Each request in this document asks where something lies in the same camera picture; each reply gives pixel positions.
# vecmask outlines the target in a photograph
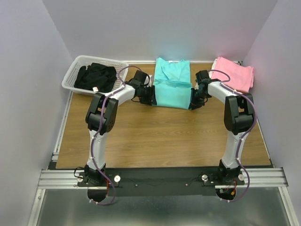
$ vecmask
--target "plastic basket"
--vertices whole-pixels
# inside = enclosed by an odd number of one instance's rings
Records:
[[[82,66],[88,66],[88,65],[91,65],[92,63],[99,63],[99,64],[106,65],[106,66],[113,66],[113,67],[115,67],[116,72],[119,72],[122,68],[128,66],[128,64],[123,62],[123,61],[111,60],[111,59],[94,57],[94,56],[81,55],[81,56],[78,56],[73,61],[71,66],[69,67],[69,69],[68,69],[68,71],[67,71],[67,73],[64,76],[64,79],[62,81],[62,86],[65,89],[70,89],[75,93],[80,93],[80,94],[84,94],[84,95],[93,96],[94,93],[96,93],[96,92],[91,91],[91,90],[78,89],[78,88],[74,87],[74,83],[76,81],[79,69]],[[120,77],[123,81],[126,79],[127,69],[123,70],[120,73]],[[120,80],[116,80],[115,84],[113,86],[113,90],[118,89],[121,85],[122,85],[122,82]]]

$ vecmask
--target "gray wall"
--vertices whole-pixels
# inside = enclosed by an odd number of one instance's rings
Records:
[[[43,0],[73,58],[242,60],[277,0]]]
[[[0,225],[27,225],[54,148],[71,56],[40,0],[0,4]]]
[[[270,157],[283,167],[301,222],[301,1],[280,0],[244,60]]]

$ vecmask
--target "purple cable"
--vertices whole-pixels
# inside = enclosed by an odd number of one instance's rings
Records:
[[[111,203],[114,201],[115,197],[116,197],[116,188],[115,188],[114,184],[112,183],[112,181],[111,181],[111,180],[110,180],[110,179],[109,179],[109,178],[101,171],[101,169],[97,166],[97,163],[96,163],[95,158],[94,158],[94,153],[93,153],[93,144],[94,144],[94,140],[95,140],[96,136],[99,134],[99,132],[100,132],[100,130],[102,129],[102,126],[103,126],[103,113],[104,113],[105,104],[106,104],[106,102],[107,102],[107,100],[108,100],[109,97],[111,97],[111,96],[113,96],[114,94],[116,94],[116,93],[118,93],[118,92],[124,90],[124,88],[126,87],[125,82],[120,78],[120,72],[122,72],[123,70],[125,70],[125,69],[127,69],[127,68],[129,68],[129,67],[135,67],[135,68],[138,68],[138,69],[141,71],[141,69],[140,69],[139,67],[134,66],[134,65],[130,65],[130,66],[127,66],[127,67],[122,68],[122,69],[117,73],[116,77],[117,77],[117,79],[119,79],[119,80],[122,82],[123,87],[120,88],[120,89],[115,90],[114,92],[110,93],[109,95],[107,95],[107,96],[104,98],[104,100],[103,100],[103,105],[102,105],[102,112],[101,112],[101,114],[100,114],[99,129],[98,129],[97,132],[94,134],[94,138],[92,138],[92,141],[91,141],[90,153],[91,153],[92,162],[93,162],[95,168],[98,170],[98,172],[99,172],[105,179],[107,179],[108,182],[112,185],[112,188],[113,188],[113,190],[114,190],[114,196],[113,196],[113,198],[111,199],[111,201],[109,201],[109,202],[100,203],[100,202],[95,202],[95,201],[92,200],[92,199],[90,200],[91,202],[93,202],[93,203],[95,203],[95,204],[97,204],[97,205],[102,205],[102,206],[104,206],[104,205],[109,205],[109,204],[111,204]]]
[[[219,70],[213,70],[213,69],[212,70],[208,70],[208,71],[209,72],[220,72],[220,73],[223,73],[224,75],[226,75],[228,77],[228,80],[221,81],[221,86],[224,87],[227,91],[229,91],[231,93],[234,93],[236,95],[239,95],[242,98],[246,99],[250,103],[250,105],[252,106],[252,108],[254,110],[254,121],[253,121],[253,124],[252,124],[252,126],[246,132],[243,133],[243,135],[241,135],[241,137],[240,137],[240,139],[238,141],[238,146],[237,146],[237,150],[236,150],[236,153],[235,153],[235,159],[236,159],[238,165],[244,170],[244,172],[246,172],[246,176],[248,178],[248,184],[247,184],[246,189],[244,190],[244,192],[237,199],[225,200],[227,202],[236,202],[236,201],[240,200],[242,197],[244,197],[244,195],[247,193],[247,191],[249,190],[249,187],[250,187],[250,175],[249,175],[248,171],[245,169],[245,167],[240,163],[239,158],[238,158],[238,153],[239,153],[239,149],[240,149],[241,142],[242,142],[241,139],[243,139],[245,137],[245,135],[248,134],[254,128],[254,126],[257,123],[257,113],[256,113],[255,106],[254,106],[253,102],[248,97],[246,97],[242,93],[239,93],[236,90],[233,90],[230,87],[228,87],[228,86],[226,86],[226,85],[223,84],[224,82],[228,82],[228,81],[231,80],[230,76],[227,73],[219,71]]]

